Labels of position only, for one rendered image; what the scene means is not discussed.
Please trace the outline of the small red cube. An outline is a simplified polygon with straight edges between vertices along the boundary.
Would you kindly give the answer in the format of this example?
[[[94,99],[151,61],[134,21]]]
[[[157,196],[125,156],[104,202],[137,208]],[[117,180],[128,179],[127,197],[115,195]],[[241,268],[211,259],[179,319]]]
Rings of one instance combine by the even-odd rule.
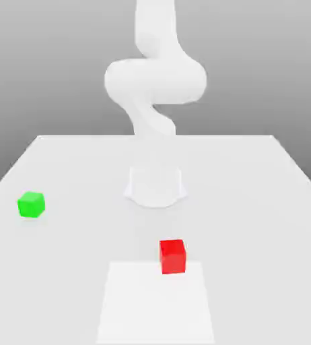
[[[160,241],[160,263],[163,274],[181,274],[186,271],[186,249],[182,239]]]

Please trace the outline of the small green cube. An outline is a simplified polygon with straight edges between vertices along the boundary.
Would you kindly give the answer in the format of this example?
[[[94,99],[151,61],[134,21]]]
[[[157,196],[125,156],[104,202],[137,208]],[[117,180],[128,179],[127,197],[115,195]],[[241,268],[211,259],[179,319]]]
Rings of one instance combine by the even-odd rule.
[[[45,198],[42,193],[25,192],[18,199],[18,210],[21,217],[37,218],[45,211]]]

